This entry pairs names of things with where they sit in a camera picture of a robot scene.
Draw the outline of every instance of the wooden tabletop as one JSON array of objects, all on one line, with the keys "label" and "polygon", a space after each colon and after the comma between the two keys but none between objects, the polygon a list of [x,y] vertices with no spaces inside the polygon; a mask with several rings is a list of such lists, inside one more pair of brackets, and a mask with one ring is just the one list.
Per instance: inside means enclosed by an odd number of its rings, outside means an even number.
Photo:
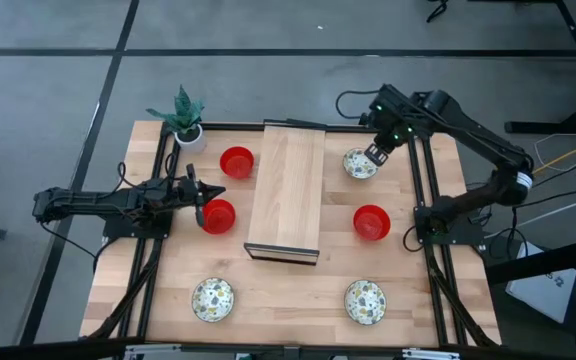
[{"label": "wooden tabletop", "polygon": [[[160,122],[135,123],[126,153],[127,178],[146,180],[152,171]],[[262,131],[205,132],[208,146],[201,154],[181,154],[180,171],[193,163],[198,178],[222,185],[220,196],[237,212],[226,234],[205,233],[195,223],[194,209],[175,212],[170,236],[164,241],[153,305],[146,335],[149,341],[302,344],[353,346],[436,346],[432,302],[423,252],[402,246],[404,232],[413,225],[415,205],[410,159],[406,147],[395,150],[377,175],[366,181],[344,171],[343,154],[365,148],[371,134],[326,133],[319,249],[316,266],[251,260],[243,248],[250,224]],[[220,155],[231,146],[245,146],[255,156],[247,180],[234,180],[219,169]],[[430,191],[418,144],[426,202]],[[432,138],[440,192],[465,191],[455,142],[444,135]],[[167,152],[172,149],[169,139]],[[381,241],[358,238],[352,216],[365,204],[381,206],[392,228]],[[416,245],[414,231],[408,239]],[[135,239],[119,239],[101,256],[81,334],[96,330],[124,295],[135,251]],[[484,266],[467,246],[452,246],[459,295],[474,319],[499,342],[497,321]],[[199,320],[190,306],[195,286],[208,277],[221,277],[235,290],[232,313],[219,323]],[[344,309],[344,292],[359,279],[375,281],[387,297],[384,319],[373,326],[353,322]],[[135,302],[129,334],[135,334],[141,295]],[[444,299],[449,339],[455,342],[450,307]]]}]

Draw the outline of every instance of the wooden block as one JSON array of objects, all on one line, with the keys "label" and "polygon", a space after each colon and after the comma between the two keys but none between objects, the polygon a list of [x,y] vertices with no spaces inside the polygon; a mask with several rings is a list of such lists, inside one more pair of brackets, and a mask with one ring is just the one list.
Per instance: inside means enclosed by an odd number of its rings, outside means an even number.
[{"label": "wooden block", "polygon": [[266,127],[248,241],[254,259],[316,264],[326,133]]}]

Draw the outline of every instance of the white bowl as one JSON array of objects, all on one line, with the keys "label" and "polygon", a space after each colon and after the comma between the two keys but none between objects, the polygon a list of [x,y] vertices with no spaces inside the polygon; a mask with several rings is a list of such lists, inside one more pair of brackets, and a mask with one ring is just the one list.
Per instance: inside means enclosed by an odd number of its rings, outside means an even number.
[{"label": "white bowl", "polygon": [[386,314],[386,295],[372,281],[350,284],[344,300],[348,316],[361,325],[374,325]]},{"label": "white bowl", "polygon": [[197,285],[192,293],[192,311],[206,322],[225,318],[235,304],[235,293],[226,280],[209,278]]},{"label": "white bowl", "polygon": [[377,173],[379,167],[364,155],[363,149],[350,149],[344,155],[344,169],[355,179],[368,179]]}]

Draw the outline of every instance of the gray floor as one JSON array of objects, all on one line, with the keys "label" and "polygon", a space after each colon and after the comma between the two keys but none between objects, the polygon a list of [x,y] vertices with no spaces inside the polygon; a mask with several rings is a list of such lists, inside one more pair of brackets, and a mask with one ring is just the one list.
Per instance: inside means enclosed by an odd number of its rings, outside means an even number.
[{"label": "gray floor", "polygon": [[[114,48],[129,0],[0,0],[0,47]],[[568,2],[576,20],[576,1]],[[553,5],[452,0],[428,25],[425,1],[174,1],[142,0],[128,48],[571,48],[574,42]],[[0,345],[17,341],[49,236],[30,216],[32,195],[67,186],[88,130],[109,58],[0,58]],[[134,120],[147,107],[172,107],[183,83],[204,99],[205,121],[261,121],[292,117],[340,123],[333,103],[346,89],[392,83],[403,92],[441,88],[474,119],[524,146],[541,136],[507,135],[503,122],[558,121],[576,110],[576,61],[345,57],[124,58],[104,118],[85,189],[117,181]],[[369,98],[348,98],[348,113]],[[576,138],[542,144],[554,158]],[[467,182],[486,179],[490,165],[460,147]],[[554,174],[548,171],[545,175]],[[576,174],[539,188],[531,198],[576,189]],[[552,201],[520,212],[520,221],[576,201]],[[494,208],[486,230],[510,224]],[[94,250],[102,223],[76,218],[69,237]],[[523,228],[536,244],[576,242],[576,209]],[[37,341],[75,339],[92,277],[91,261],[66,246]],[[504,343],[517,349],[572,354],[572,336],[498,314]]]}]

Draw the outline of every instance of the floral plate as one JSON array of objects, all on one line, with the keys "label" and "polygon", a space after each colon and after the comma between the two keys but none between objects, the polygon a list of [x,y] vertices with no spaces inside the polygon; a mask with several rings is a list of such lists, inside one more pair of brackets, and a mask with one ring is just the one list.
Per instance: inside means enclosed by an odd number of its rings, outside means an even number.
[{"label": "floral plate", "polygon": [[344,169],[355,179],[368,179],[377,173],[377,165],[364,155],[363,149],[351,149],[344,155]]},{"label": "floral plate", "polygon": [[348,316],[361,325],[378,323],[386,313],[386,295],[372,281],[358,280],[346,290]]},{"label": "floral plate", "polygon": [[235,294],[230,284],[220,278],[202,281],[192,294],[192,311],[206,322],[217,322],[225,318],[235,303]]}]

